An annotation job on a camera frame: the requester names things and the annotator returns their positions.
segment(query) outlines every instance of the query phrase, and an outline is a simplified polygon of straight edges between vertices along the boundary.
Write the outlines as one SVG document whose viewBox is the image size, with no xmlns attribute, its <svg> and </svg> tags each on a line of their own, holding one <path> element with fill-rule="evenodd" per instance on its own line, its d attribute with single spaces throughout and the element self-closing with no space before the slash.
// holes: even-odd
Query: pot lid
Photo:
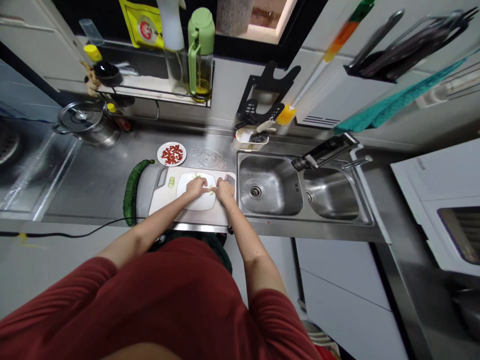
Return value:
<svg viewBox="0 0 480 360">
<path fill-rule="evenodd" d="M 73 132 L 87 130 L 97 125 L 103 112 L 99 104 L 93 101 L 77 101 L 65 106 L 58 113 L 58 123 Z"/>
</svg>

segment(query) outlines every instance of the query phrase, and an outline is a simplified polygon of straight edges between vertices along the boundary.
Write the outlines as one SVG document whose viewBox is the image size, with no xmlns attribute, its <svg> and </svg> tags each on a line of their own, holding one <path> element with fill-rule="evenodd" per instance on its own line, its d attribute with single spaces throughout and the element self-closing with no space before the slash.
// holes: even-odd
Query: microwave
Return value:
<svg viewBox="0 0 480 360">
<path fill-rule="evenodd" d="M 480 276 L 480 139 L 391 168 L 440 268 Z"/>
</svg>

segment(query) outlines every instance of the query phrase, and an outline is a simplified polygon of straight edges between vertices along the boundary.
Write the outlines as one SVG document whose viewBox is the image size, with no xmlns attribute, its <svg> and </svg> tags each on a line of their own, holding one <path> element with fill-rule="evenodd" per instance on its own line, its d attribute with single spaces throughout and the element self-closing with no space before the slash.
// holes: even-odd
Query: black cutting board holder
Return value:
<svg viewBox="0 0 480 360">
<path fill-rule="evenodd" d="M 236 111 L 236 117 L 238 119 L 238 124 L 235 126 L 236 129 L 240 129 L 246 125 L 258 126 L 270 118 L 275 120 L 284 109 L 285 105 L 282 104 L 282 100 L 294 84 L 294 80 L 299 74 L 301 67 L 299 65 L 294 66 L 287 75 L 280 79 L 274 78 L 276 67 L 277 63 L 275 61 L 270 61 L 265 66 L 265 69 L 263 69 L 261 76 L 250 75 L 248 78 L 245 91 L 243 92 L 243 96 L 241 97 L 240 104 Z M 252 88 L 256 91 L 278 93 L 275 103 L 266 113 L 257 113 L 259 102 L 256 99 L 247 99 Z"/>
</svg>

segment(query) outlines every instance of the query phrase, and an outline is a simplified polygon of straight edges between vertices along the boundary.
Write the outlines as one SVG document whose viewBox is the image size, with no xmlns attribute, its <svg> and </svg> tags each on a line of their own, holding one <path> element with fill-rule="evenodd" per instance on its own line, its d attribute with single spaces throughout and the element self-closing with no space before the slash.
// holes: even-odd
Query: teal towel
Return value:
<svg viewBox="0 0 480 360">
<path fill-rule="evenodd" d="M 397 92 L 396 94 L 376 103 L 372 107 L 353 115 L 337 125 L 335 128 L 335 134 L 338 135 L 345 132 L 359 133 L 365 129 L 378 128 L 404 107 L 411 104 L 420 95 L 426 93 L 445 79 L 450 73 L 458 69 L 470 56 L 476 54 L 478 51 L 480 51 L 480 49 L 457 61 L 453 65 L 433 74 L 425 80 L 422 80 L 403 91 Z"/>
</svg>

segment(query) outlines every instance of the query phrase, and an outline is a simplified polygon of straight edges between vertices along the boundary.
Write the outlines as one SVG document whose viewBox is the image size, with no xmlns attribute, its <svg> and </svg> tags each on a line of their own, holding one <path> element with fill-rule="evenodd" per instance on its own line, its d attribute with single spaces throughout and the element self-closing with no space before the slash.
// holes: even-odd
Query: black cable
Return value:
<svg viewBox="0 0 480 360">
<path fill-rule="evenodd" d="M 70 239 L 78 239 L 78 238 L 84 238 L 87 236 L 92 235 L 93 233 L 96 233 L 98 230 L 103 229 L 104 227 L 122 221 L 122 220 L 127 220 L 127 219 L 145 219 L 144 217 L 123 217 L 121 219 L 113 220 L 110 222 L 107 222 L 106 224 L 100 226 L 99 228 L 96 228 L 95 230 L 84 234 L 84 235 L 70 235 L 66 234 L 64 232 L 46 232 L 46 233 L 31 233 L 31 232 L 26 232 L 25 235 L 27 238 L 47 238 L 51 236 L 60 236 L 64 238 L 70 238 Z M 23 232 L 12 232 L 12 231 L 0 231 L 0 237 L 17 237 L 20 234 L 23 234 Z"/>
</svg>

